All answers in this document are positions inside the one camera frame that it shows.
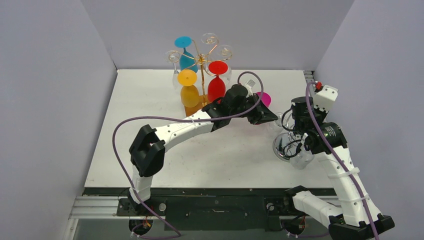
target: screw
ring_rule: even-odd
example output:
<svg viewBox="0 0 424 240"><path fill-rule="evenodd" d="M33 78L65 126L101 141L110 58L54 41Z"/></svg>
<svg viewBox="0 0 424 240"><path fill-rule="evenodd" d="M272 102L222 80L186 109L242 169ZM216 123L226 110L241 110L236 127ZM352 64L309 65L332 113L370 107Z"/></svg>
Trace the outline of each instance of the screw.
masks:
<svg viewBox="0 0 424 240"><path fill-rule="evenodd" d="M273 204L272 202L268 203L268 204L266 205L266 209L268 209L268 210L270 210L270 211L273 211L273 210L274 210L274 204Z"/></svg>
<svg viewBox="0 0 424 240"><path fill-rule="evenodd" d="M161 203L159 204L159 211L165 211L165 209L167 209L167 205L165 203Z"/></svg>

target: wire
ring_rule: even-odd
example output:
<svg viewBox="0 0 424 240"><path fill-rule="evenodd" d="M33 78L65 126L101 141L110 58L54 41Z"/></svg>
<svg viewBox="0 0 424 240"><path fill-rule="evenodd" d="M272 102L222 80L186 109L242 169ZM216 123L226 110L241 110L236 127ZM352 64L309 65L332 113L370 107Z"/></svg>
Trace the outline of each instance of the wire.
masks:
<svg viewBox="0 0 424 240"><path fill-rule="evenodd" d="M152 209L149 208L149 206L147 206L141 199L141 197L139 196L139 194L137 193L137 191L135 190L135 185L133 183L133 181L131 180L131 177L127 171L127 169L125 168L121 158L119 157L118 154L118 150L117 150L117 146L115 143L116 140L116 135L118 132L118 129L131 121L135 121L135 120L142 120L142 119L158 119L158 120L167 120L167 121L174 121L174 122L178 122L178 123L198 123L198 122L211 122L211 121L221 121L221 120L227 120L227 119L232 119L232 118L238 118L241 117L245 114L247 114L248 112L252 111L254 108L256 108L256 106L261 102L262 100L262 96L264 95L264 84L262 83L261 78L254 72L252 71L244 71L242 72L238 78L237 78L237 83L240 84L240 78L245 75L245 74L251 74L253 76L255 76L257 78L257 80L259 81L260 84L260 95L259 95L259 99L254 103L254 105L252 107L250 107L249 109L247 109L246 111L234 114L234 115L230 115L230 116L223 116L223 117L215 117L215 118L206 118L206 119L178 119L178 118L172 118L172 117L164 117L164 116L136 116L136 117L132 117L132 118L128 118L126 120L123 120L122 122L120 122L115 129L113 130L113 134L112 134L112 147L113 147L113 152L115 153L116 156L116 160L118 161L120 167L123 170L123 173L125 174L126 178L129 181L129 184L131 185L132 191L135 195L135 197L137 198L137 200L140 202L140 204L146 208L151 214L153 214L155 217L157 217L159 220L161 220L166 226L168 226L170 229L172 229L177 235L173 235L173 236L143 236L143 235L138 235L137 237L142 238L142 239L150 239L150 240L160 240L160 239L175 239L175 238L179 238L182 236L182 234L180 233L180 231L178 231L174 226L172 226L169 222L167 222L165 219L163 219L161 216L159 216L156 212L154 212ZM142 226L143 223L135 226L132 229L132 232L134 232L134 230L136 230L137 228L139 228L140 226Z"/></svg>
<svg viewBox="0 0 424 240"><path fill-rule="evenodd" d="M286 114L288 113L288 112L290 112L292 110L292 108L289 108L287 111L285 111L283 114L282 114L282 116L281 116L281 125L282 125L282 128L283 129L285 129L287 132L294 132L294 130L293 129L290 129L290 128L288 128L288 127L286 127L286 126L284 126L284 123L283 123L283 121L284 121L284 119L286 118Z"/></svg>
<svg viewBox="0 0 424 240"><path fill-rule="evenodd" d="M316 131L318 132L321 139L324 141L327 148L333 154L333 156L335 157L337 162L341 165L341 167L344 169L344 171L349 172L349 169L343 163L342 159L340 159L339 155L337 155L336 151L334 151L334 149L331 146L331 144L329 143L329 141L327 141L326 137L324 136L323 131L321 131L320 125L318 125L318 122L315 119L314 113L312 112L311 103L309 102L309 95L310 95L310 89L309 88L312 84L315 84L315 82L311 81L311 82L308 82L306 84L305 98L306 98L307 111L309 112L310 118L312 119L313 125L316 128ZM371 229L372 229L372 233L374 234L374 238L375 238L375 240L380 240L379 234L378 234L377 229L376 229L376 225L374 224L373 217L371 216L371 213L370 213L370 208L368 207L367 200L365 199L364 192L362 191L362 189L361 189L358 181L356 180L356 178L352 174L350 174L349 177L352 180L353 184L355 185L355 187L356 187L356 189L359 193L359 196L362 198L363 207L365 209L366 216L368 217L369 224L371 225Z"/></svg>
<svg viewBox="0 0 424 240"><path fill-rule="evenodd" d="M121 200L122 199L124 199L124 198L120 198L120 196L126 191L126 190L128 190L128 191L130 191L130 188L129 187L126 187L126 188L124 188L120 193L119 193L119 195L118 195L118 204L120 205L120 206L123 206L123 204L122 204L122 202L121 202ZM131 210L131 212L133 212L135 215L137 215L137 212L136 212L136 210L133 208L133 207L129 207L129 209Z"/></svg>
<svg viewBox="0 0 424 240"><path fill-rule="evenodd" d="M330 233L328 231L326 233L316 234L316 235L297 235L297 234L293 234L293 233L287 231L287 229L284 227L284 224L283 223L281 225L284 228L285 232L287 233L287 236L292 236L292 237L299 238L299 239L323 238L323 237L326 237L326 236L330 235Z"/></svg>
<svg viewBox="0 0 424 240"><path fill-rule="evenodd" d="M289 142L289 143L287 143L283 148L282 148L282 152L281 152L281 154L284 156L284 157L286 157L286 158L294 158L294 157L296 157L296 155L298 155L299 154L299 152L300 152L300 142L301 142L302 140L301 139L297 139L297 140L293 140L293 141L291 141L291 142ZM288 147L288 146L290 146L290 145L292 145L292 144L294 144L294 143L299 143L297 146L296 146L296 150L295 150L295 152L294 152L294 154L292 154L292 155L286 155L286 148Z"/></svg>
<svg viewBox="0 0 424 240"><path fill-rule="evenodd" d="M266 227L271 231L271 232L280 232L283 230L283 227L280 227L279 229L273 230L270 228L270 209L268 208L266 210Z"/></svg>
<svg viewBox="0 0 424 240"><path fill-rule="evenodd" d="M150 225L150 223L147 221L147 214L146 214L146 217L144 218L144 222L145 222L145 224L147 225L147 227L152 227L152 225Z"/></svg>
<svg viewBox="0 0 424 240"><path fill-rule="evenodd" d="M145 227L145 226L147 226L147 214L146 214L146 217L144 218L144 220L143 220L143 226Z"/></svg>
<svg viewBox="0 0 424 240"><path fill-rule="evenodd" d="M299 225L301 225L303 222L305 222L305 219L306 219L306 215L303 216L302 221L300 221Z"/></svg>
<svg viewBox="0 0 424 240"><path fill-rule="evenodd" d="M292 225L294 221L296 221L296 220L300 219L301 217L306 217L306 215L305 215L305 214L298 215L297 217L295 217L295 218L293 218L291 221L289 221L287 224Z"/></svg>

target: black clamp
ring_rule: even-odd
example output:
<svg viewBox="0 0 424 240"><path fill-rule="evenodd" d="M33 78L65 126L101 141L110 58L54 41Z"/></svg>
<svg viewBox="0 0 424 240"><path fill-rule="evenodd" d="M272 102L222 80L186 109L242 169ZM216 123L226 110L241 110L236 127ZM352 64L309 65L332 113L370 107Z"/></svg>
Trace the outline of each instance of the black clamp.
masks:
<svg viewBox="0 0 424 240"><path fill-rule="evenodd" d="M150 125L141 127L129 148L131 163L140 177L153 176L164 166L165 142L155 132Z"/></svg>
<svg viewBox="0 0 424 240"><path fill-rule="evenodd" d="M374 224L379 235L395 227L395 222L393 222L391 216L380 213L377 217L378 220ZM328 232L333 240L368 240L374 237L370 224L360 221L359 226L347 225L344 223L342 214L330 216Z"/></svg>

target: red button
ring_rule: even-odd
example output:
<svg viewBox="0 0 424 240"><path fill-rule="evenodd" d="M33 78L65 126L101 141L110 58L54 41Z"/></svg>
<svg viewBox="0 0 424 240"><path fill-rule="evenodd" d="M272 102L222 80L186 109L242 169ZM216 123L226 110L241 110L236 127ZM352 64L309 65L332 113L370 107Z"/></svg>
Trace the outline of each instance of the red button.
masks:
<svg viewBox="0 0 424 240"><path fill-rule="evenodd" d="M315 88L317 90L321 90L322 87L323 87L323 84L320 81L315 84Z"/></svg>
<svg viewBox="0 0 424 240"><path fill-rule="evenodd" d="M209 71L216 75L225 74L228 71L228 65L223 61L213 61L209 64Z"/></svg>

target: white bracket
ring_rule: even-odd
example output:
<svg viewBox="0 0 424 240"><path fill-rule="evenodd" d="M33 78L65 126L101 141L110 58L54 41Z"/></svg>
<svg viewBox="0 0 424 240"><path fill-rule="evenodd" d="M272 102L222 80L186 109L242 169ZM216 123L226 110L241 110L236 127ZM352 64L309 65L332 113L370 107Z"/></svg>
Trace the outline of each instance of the white bracket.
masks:
<svg viewBox="0 0 424 240"><path fill-rule="evenodd" d="M253 86L255 84L256 84L256 82L253 81L252 79L250 79L249 81L246 82L246 84L244 85L244 87L247 89L247 96L252 96L253 95L252 88L253 88Z"/></svg>
<svg viewBox="0 0 424 240"><path fill-rule="evenodd" d="M313 107L328 113L333 107L338 96L338 89L329 85L322 87L322 90L313 96Z"/></svg>
<svg viewBox="0 0 424 240"><path fill-rule="evenodd" d="M326 228L330 225L329 216L338 216L343 213L340 207L323 201L310 191L296 193L293 197L293 204L297 210L313 217Z"/></svg>

